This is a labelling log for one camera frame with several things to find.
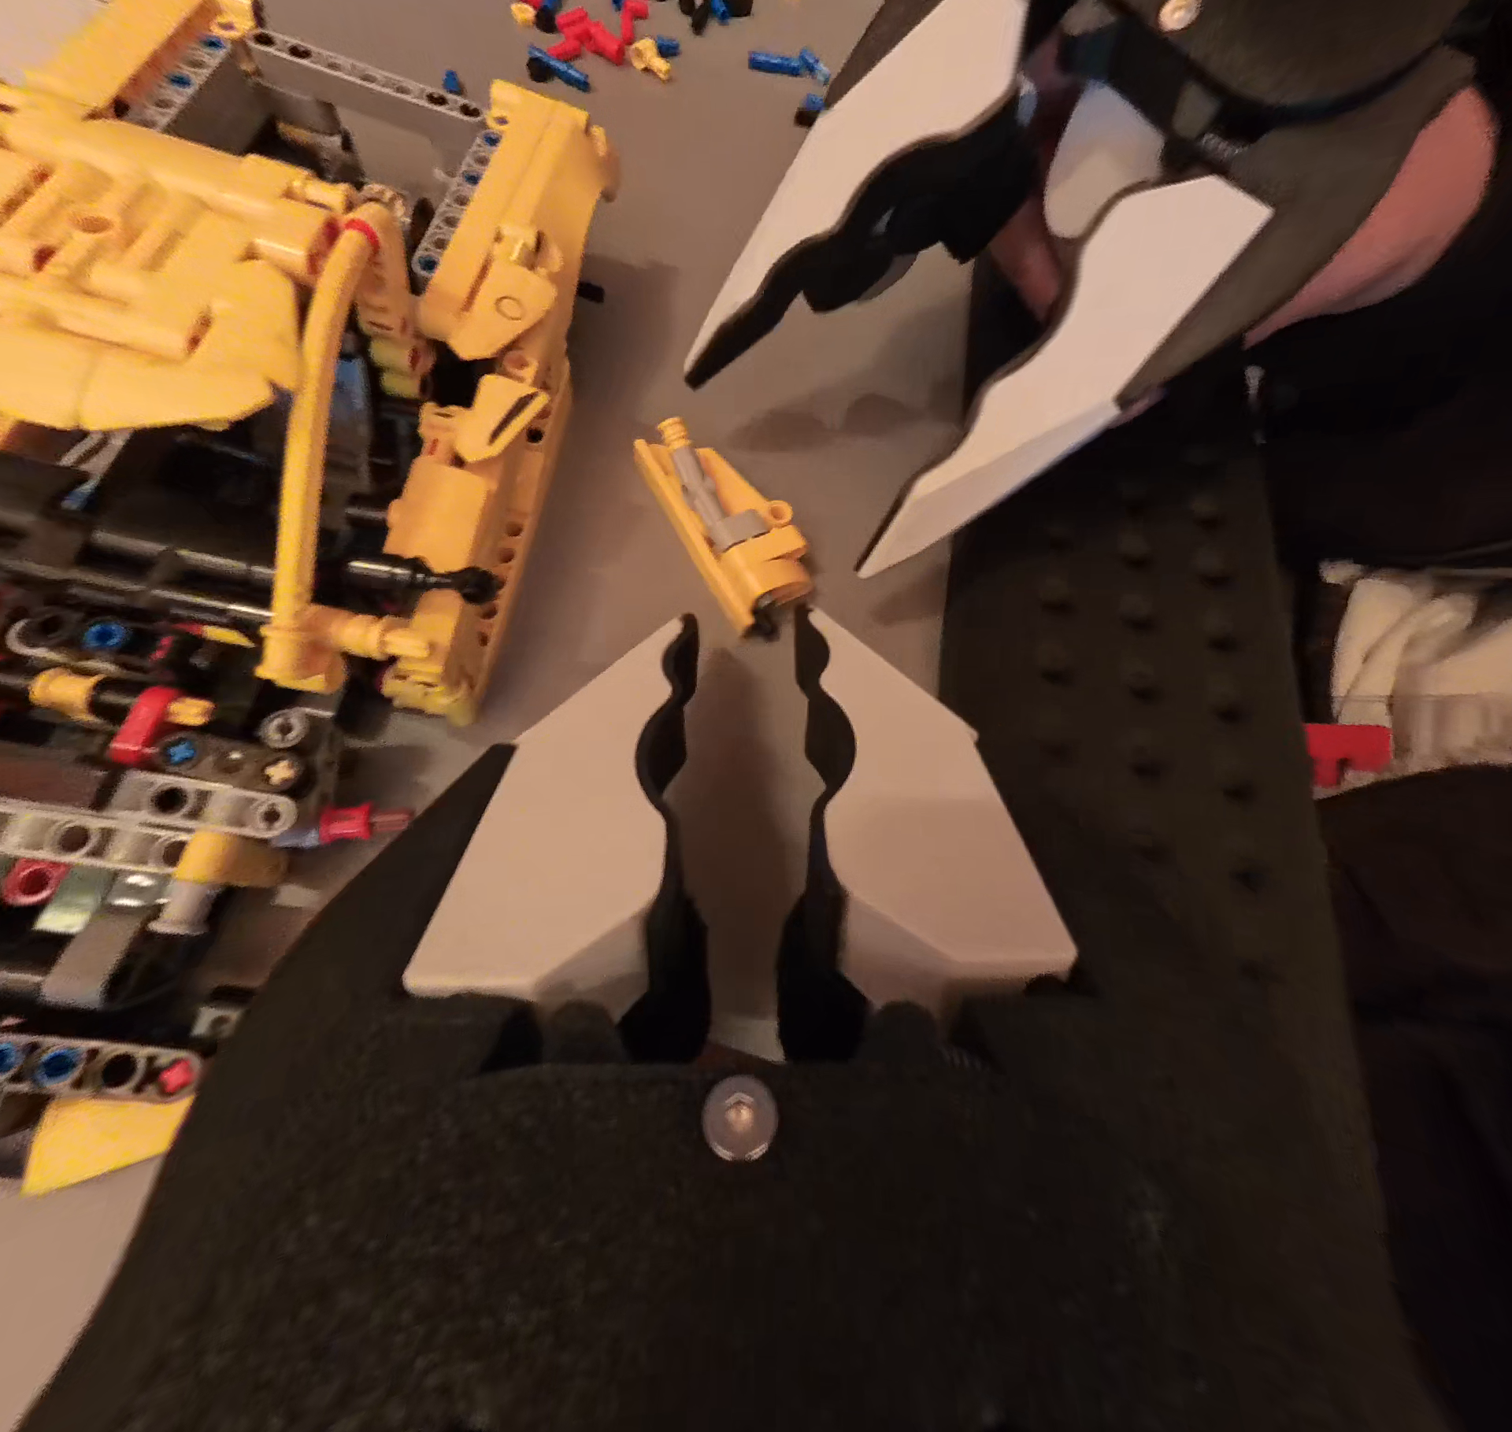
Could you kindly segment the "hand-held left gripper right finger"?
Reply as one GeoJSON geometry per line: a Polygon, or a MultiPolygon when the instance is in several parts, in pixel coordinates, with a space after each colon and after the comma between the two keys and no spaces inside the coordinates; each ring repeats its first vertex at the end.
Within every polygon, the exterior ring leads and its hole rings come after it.
{"type": "Polygon", "coordinates": [[[820,780],[776,954],[784,1060],[840,1062],[905,1005],[1061,982],[1077,948],[975,729],[821,610],[793,625],[803,756],[820,780]]]}

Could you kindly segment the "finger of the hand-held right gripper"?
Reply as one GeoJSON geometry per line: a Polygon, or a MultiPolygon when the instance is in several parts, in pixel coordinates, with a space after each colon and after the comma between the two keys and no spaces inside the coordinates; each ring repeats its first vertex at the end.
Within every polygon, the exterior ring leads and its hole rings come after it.
{"type": "Polygon", "coordinates": [[[1029,0],[941,0],[803,138],[683,361],[700,387],[776,327],[803,287],[874,232],[925,163],[1010,112],[1029,0]]]}
{"type": "Polygon", "coordinates": [[[1058,317],[980,385],[967,433],[910,482],[857,576],[950,538],[1158,387],[1145,367],[1273,214],[1222,176],[1156,180],[1162,149],[1116,91],[1080,91],[1043,189],[1046,229],[1073,259],[1058,317]]]}

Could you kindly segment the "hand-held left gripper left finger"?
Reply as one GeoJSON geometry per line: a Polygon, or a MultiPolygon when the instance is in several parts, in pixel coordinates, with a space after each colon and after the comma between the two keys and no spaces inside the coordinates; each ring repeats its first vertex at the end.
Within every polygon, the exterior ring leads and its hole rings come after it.
{"type": "Polygon", "coordinates": [[[404,971],[411,998],[595,1007],[631,1058],[708,1041],[708,931],[670,782],[685,765],[699,625],[666,620],[510,744],[404,971]]]}

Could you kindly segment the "small yellow brick subassembly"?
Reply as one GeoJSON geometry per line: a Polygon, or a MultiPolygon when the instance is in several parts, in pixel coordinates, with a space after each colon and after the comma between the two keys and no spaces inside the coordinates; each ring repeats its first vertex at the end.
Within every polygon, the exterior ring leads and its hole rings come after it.
{"type": "Polygon", "coordinates": [[[782,612],[812,593],[808,544],[791,506],[693,444],[680,418],[661,421],[655,440],[634,440],[632,461],[731,627],[774,640],[782,612]]]}

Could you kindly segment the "yellow brick car model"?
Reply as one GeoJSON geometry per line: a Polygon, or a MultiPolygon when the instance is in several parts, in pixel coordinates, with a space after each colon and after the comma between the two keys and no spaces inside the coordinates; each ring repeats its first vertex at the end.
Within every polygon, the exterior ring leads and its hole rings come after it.
{"type": "Polygon", "coordinates": [[[228,899],[402,831],[349,750],[481,710],[572,408],[581,108],[96,0],[3,81],[3,1192],[160,1158],[228,899]]]}

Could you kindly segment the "person's right forearm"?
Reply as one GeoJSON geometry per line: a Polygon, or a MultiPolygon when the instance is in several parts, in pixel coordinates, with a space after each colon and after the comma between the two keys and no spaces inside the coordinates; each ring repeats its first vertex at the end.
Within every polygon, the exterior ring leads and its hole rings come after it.
{"type": "Polygon", "coordinates": [[[1377,567],[1508,565],[1508,0],[1468,40],[1485,153],[1477,206],[1398,293],[1262,340],[1256,412],[1277,546],[1377,567]]]}

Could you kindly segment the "grey desk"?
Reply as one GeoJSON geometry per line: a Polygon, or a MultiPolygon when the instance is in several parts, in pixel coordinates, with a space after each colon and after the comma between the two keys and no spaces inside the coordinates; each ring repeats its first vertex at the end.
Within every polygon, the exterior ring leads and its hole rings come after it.
{"type": "MultiPolygon", "coordinates": [[[[470,95],[519,79],[528,36],[508,0],[260,0],[270,27],[470,95]]],[[[933,253],[874,302],[803,308],[742,365],[689,393],[685,351],[727,266],[803,140],[799,81],[752,74],[750,49],[812,49],[837,70],[878,0],[753,0],[752,15],[655,30],[683,38],[670,83],[587,68],[581,104],[608,132],[621,181],[600,206],[570,338],[574,406],[519,601],[476,724],[394,716],[358,756],[358,797],[415,809],[491,743],[511,741],[663,622],[693,612],[699,692],[683,811],[689,892],[708,922],[712,1032],[774,1054],[772,962],[803,877],[816,777],[801,756],[803,697],[789,642],[740,642],[632,465],[632,438],[666,416],[786,497],[808,537],[820,606],[918,686],[935,686],[948,554],[876,580],[852,565],[897,486],[942,444],[963,359],[967,272],[933,253]]],[[[52,1196],[3,1185],[3,1428],[14,1428],[109,1283],[160,1162],[52,1196]]]]}

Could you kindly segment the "person's right hand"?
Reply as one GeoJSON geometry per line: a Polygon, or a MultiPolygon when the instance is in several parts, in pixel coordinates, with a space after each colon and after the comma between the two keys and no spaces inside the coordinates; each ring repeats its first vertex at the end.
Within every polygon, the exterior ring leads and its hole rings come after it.
{"type": "Polygon", "coordinates": [[[1483,204],[1500,121],[1477,87],[1458,91],[1419,130],[1388,191],[1364,223],[1281,308],[1252,327],[1245,348],[1319,317],[1370,308],[1415,285],[1483,204]]]}

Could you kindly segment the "red printed label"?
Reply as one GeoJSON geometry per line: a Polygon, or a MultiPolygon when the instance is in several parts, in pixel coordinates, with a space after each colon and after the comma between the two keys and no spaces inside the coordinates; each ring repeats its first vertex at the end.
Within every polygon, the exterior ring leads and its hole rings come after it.
{"type": "Polygon", "coordinates": [[[1394,760],[1394,737],[1387,724],[1305,724],[1303,743],[1313,794],[1334,794],[1373,780],[1394,760]]]}

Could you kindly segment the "person's legs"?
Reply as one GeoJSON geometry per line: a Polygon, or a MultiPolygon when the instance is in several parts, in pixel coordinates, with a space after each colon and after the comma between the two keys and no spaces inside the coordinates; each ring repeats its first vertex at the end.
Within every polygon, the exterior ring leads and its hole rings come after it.
{"type": "Polygon", "coordinates": [[[1317,805],[1388,1254],[1458,1428],[1509,1428],[1509,771],[1317,805]]]}

